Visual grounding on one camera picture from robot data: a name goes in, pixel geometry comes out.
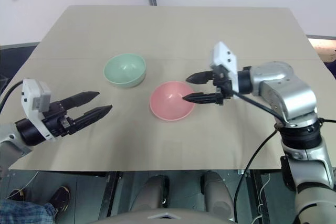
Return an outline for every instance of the tabletop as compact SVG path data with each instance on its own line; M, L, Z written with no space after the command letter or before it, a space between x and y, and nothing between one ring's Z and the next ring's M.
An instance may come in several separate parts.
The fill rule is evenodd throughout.
M243 66L281 60L307 82L319 115L335 118L332 74L324 67L291 12L285 8L71 6L56 21L12 82L44 81L53 101L81 91L99 91L90 103L69 111L76 118L102 105L113 109L97 123L57 142L44 142L12 168L36 170L169 170L244 168L257 146L273 131L274 119L238 99L197 105L186 118L165 122L149 109L152 91L162 82L184 81L209 69L211 50L223 41ZM115 55L140 54L144 81L118 89L103 77ZM211 83L192 85L214 92ZM13 92L0 123L24 117L20 90ZM336 163L333 131L325 124L331 162ZM276 135L252 168L279 168L283 155Z

